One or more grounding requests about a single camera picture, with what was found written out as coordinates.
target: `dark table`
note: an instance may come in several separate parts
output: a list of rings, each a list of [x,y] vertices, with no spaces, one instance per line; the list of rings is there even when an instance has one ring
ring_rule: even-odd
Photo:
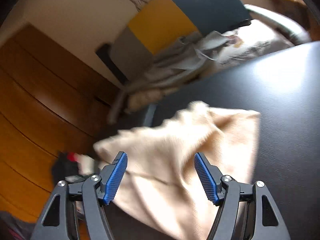
[[[157,105],[127,116],[100,138],[116,134],[117,129],[161,125],[196,100],[261,113],[253,181],[263,180],[268,186],[292,240],[319,239],[320,42],[259,57],[194,82]],[[107,211],[111,220],[122,216],[121,225],[111,223],[115,235],[121,235],[122,226],[134,223],[132,239],[149,239],[150,234],[168,239],[158,232],[145,235],[145,225],[116,206]]]

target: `towel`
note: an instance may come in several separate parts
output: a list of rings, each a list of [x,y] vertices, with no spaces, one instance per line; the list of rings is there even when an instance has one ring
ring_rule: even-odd
[[[259,116],[255,111],[192,102],[159,127],[120,130],[95,143],[95,151],[107,163],[119,151],[128,155],[114,203],[175,239],[206,239],[218,207],[205,195],[194,155],[203,152],[224,175],[250,183]]]

